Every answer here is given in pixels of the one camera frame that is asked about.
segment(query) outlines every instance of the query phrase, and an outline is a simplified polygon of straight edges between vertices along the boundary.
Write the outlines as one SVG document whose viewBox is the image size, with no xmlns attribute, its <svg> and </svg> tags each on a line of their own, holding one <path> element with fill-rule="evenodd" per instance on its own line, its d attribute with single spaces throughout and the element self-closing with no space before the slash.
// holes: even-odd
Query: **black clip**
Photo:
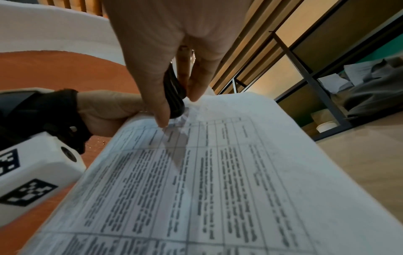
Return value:
<svg viewBox="0 0 403 255">
<path fill-rule="evenodd" d="M 171 110 L 169 118 L 180 117 L 185 112 L 185 104 L 182 99 L 186 97 L 186 90 L 176 78 L 171 63 L 164 75 L 164 91 Z"/>
</svg>

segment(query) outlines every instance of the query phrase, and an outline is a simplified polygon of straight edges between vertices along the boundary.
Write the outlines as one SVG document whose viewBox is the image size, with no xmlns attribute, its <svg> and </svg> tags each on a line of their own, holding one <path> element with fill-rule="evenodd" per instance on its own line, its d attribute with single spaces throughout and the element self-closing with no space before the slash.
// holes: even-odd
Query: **beige wall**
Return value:
<svg viewBox="0 0 403 255">
<path fill-rule="evenodd" d="M 291 46 L 308 28 L 325 14 L 338 0 L 304 0 L 277 30 L 276 34 Z"/>
<path fill-rule="evenodd" d="M 287 56 L 283 56 L 263 74 L 248 92 L 254 92 L 275 99 L 302 80 L 301 74 Z"/>
<path fill-rule="evenodd" d="M 403 223 L 403 112 L 317 144 Z"/>
</svg>

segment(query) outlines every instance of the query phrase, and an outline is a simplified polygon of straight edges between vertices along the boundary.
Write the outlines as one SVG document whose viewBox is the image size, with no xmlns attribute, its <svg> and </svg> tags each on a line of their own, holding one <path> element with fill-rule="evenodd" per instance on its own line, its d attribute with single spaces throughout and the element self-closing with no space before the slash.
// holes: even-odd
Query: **person's left hand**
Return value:
<svg viewBox="0 0 403 255">
<path fill-rule="evenodd" d="M 81 119 L 92 134 L 102 137 L 112 137 L 127 118 L 145 110 L 141 95 L 109 90 L 77 94 Z"/>
</svg>

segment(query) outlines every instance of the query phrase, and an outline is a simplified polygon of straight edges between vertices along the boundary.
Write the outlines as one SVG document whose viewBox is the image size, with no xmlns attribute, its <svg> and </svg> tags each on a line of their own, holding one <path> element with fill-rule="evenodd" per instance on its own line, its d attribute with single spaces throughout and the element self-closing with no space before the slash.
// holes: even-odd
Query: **black wrist strap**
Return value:
<svg viewBox="0 0 403 255">
<path fill-rule="evenodd" d="M 0 94 L 0 97 L 6 96 L 7 93 Z M 85 142 L 92 135 L 77 112 L 77 91 L 73 89 L 47 94 L 35 92 L 13 110 L 8 109 L 7 114 L 0 103 L 0 111 L 3 113 L 0 125 L 15 134 L 28 139 L 46 131 L 80 154 L 84 153 Z"/>
</svg>

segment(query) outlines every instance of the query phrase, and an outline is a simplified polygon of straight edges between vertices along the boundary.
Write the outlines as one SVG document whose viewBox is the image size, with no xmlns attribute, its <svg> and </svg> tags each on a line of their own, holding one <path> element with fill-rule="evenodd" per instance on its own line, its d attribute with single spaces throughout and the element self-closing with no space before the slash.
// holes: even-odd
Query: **person's right hand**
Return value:
<svg viewBox="0 0 403 255">
<path fill-rule="evenodd" d="M 170 109 L 163 77 L 177 56 L 178 79 L 191 101 L 205 92 L 238 36 L 250 0 L 104 0 L 126 66 L 160 127 Z M 196 62 L 190 74 L 191 50 Z"/>
</svg>

